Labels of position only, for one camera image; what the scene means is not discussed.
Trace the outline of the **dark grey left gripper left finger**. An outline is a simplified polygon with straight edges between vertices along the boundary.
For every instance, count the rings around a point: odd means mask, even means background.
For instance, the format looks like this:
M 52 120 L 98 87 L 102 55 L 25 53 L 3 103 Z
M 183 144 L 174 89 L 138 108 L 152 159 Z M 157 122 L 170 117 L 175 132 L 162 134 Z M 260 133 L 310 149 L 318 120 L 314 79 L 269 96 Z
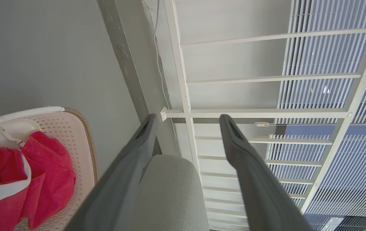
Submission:
M 129 230 L 139 184 L 152 160 L 158 116 L 148 115 L 89 193 L 66 231 Z

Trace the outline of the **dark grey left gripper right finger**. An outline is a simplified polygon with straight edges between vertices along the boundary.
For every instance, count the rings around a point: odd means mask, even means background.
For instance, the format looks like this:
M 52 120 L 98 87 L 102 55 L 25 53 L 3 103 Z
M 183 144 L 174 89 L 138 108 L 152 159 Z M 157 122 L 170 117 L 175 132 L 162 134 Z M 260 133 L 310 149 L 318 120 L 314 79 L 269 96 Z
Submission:
M 233 119 L 219 118 L 227 161 L 235 168 L 251 231 L 311 231 L 312 227 Z

